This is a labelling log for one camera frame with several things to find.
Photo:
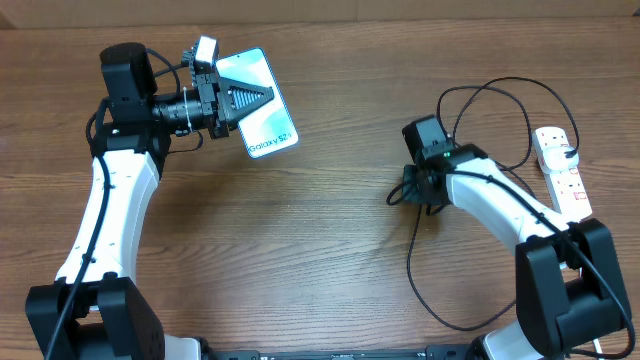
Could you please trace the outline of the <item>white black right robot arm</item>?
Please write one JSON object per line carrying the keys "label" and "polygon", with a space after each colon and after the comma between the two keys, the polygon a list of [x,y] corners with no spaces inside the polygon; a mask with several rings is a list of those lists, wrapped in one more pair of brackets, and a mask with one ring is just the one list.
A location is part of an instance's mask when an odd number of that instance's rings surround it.
{"label": "white black right robot arm", "polygon": [[632,310],[610,230],[597,219],[575,222],[540,203],[507,178],[474,144],[458,146],[434,115],[406,125],[412,158],[387,196],[435,215],[448,205],[466,211],[511,250],[516,320],[453,351],[461,359],[597,359],[583,344],[624,330],[624,359],[636,347]]}

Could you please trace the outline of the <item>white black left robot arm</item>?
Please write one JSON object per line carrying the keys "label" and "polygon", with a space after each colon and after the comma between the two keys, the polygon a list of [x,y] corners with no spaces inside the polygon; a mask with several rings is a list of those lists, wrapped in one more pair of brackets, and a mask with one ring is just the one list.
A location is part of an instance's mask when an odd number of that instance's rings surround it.
{"label": "white black left robot arm", "polygon": [[252,158],[296,140],[271,126],[289,116],[262,49],[223,58],[217,41],[202,37],[181,60],[191,87],[170,94],[158,91],[156,58],[136,42],[101,52],[108,94],[85,130],[93,178],[81,226],[54,281],[31,288],[25,303],[47,359],[212,358],[204,339],[166,334],[136,284],[142,227],[171,140],[239,130]]}

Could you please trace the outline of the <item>blue Galaxy smartphone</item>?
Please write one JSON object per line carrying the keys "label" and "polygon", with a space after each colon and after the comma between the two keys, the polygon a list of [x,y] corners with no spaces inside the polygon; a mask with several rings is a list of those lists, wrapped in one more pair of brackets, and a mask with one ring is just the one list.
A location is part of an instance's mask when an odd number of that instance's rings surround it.
{"label": "blue Galaxy smartphone", "polygon": [[253,159],[292,147],[298,133],[281,94],[275,75],[261,48],[221,58],[218,74],[231,82],[272,87],[275,98],[237,123],[249,156]]}

